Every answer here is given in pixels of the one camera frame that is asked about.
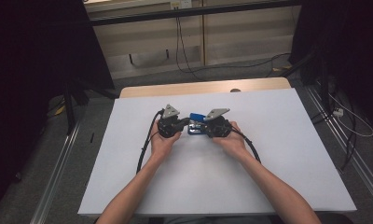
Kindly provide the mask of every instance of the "person's right hand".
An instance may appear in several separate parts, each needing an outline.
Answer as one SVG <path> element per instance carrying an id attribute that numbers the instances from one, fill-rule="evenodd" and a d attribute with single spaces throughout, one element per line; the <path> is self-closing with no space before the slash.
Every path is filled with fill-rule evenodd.
<path id="1" fill-rule="evenodd" d="M 231 121 L 230 124 L 239 132 L 241 132 L 239 126 L 235 121 Z M 237 133 L 230 132 L 227 137 L 214 137 L 213 142 L 220 145 L 229 156 L 240 160 L 246 155 L 250 155 L 245 148 L 244 139 Z"/>

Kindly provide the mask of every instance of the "table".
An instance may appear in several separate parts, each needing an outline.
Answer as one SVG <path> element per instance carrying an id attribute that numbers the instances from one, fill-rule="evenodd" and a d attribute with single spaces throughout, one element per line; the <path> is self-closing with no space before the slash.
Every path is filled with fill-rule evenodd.
<path id="1" fill-rule="evenodd" d="M 211 81 L 143 87 L 128 87 L 122 90 L 119 97 L 129 98 L 142 96 L 184 95 L 210 92 L 230 92 L 231 90 L 264 91 L 290 88 L 291 86 L 289 85 L 289 82 L 286 78 L 269 77 L 228 81 Z"/>
<path id="2" fill-rule="evenodd" d="M 242 92 L 228 93 L 231 89 Z M 188 94 L 174 95 L 177 92 Z M 147 129 L 155 107 L 169 101 L 181 111 L 182 118 L 186 112 L 209 112 L 218 105 L 231 105 L 225 117 L 239 121 L 243 132 L 253 136 L 250 139 L 263 164 L 305 197 L 314 210 L 355 210 L 295 90 L 284 78 L 269 78 L 122 91 L 114 104 L 80 215 L 99 216 L 133 178 L 139 148 L 146 137 L 141 130 Z M 147 151 L 143 164 L 149 155 Z M 157 171 L 136 215 L 236 216 L 273 212 L 236 161 L 218 150 L 207 136 L 183 133 Z"/>

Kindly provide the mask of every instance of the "black controller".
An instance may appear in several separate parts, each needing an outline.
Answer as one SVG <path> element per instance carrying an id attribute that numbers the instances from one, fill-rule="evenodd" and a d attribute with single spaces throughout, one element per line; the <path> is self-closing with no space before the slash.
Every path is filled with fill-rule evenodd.
<path id="1" fill-rule="evenodd" d="M 201 125 L 201 130 L 210 138 L 227 137 L 232 131 L 232 125 L 222 115 L 229 109 L 213 109 L 205 118 L 205 125 Z"/>
<path id="2" fill-rule="evenodd" d="M 166 105 L 163 114 L 158 122 L 159 134 L 165 138 L 173 137 L 176 133 L 182 132 L 184 126 L 189 124 L 189 118 L 179 119 L 178 112 L 171 105 Z"/>

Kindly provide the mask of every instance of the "person's left hand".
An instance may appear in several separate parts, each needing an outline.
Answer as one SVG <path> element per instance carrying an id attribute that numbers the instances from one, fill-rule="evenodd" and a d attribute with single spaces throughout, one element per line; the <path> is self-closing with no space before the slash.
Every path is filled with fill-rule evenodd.
<path id="1" fill-rule="evenodd" d="M 173 137 L 165 138 L 159 134 L 158 120 L 155 121 L 151 131 L 151 157 L 158 157 L 164 161 L 172 152 L 172 147 L 177 141 L 181 133 L 176 133 Z"/>

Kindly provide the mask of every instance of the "white paper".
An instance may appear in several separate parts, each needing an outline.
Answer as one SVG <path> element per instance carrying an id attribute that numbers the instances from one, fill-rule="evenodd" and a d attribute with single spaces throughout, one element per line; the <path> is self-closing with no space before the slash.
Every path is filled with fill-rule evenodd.
<path id="1" fill-rule="evenodd" d="M 135 176 L 149 125 L 166 104 L 207 115 L 230 108 L 253 141 L 262 164 L 296 189 L 316 211 L 352 211 L 355 205 L 295 90 L 117 99 L 78 213 L 100 215 Z M 150 146 L 143 164 L 150 156 Z M 159 167 L 136 214 L 240 215 L 274 210 L 243 168 L 205 135 L 184 129 Z"/>

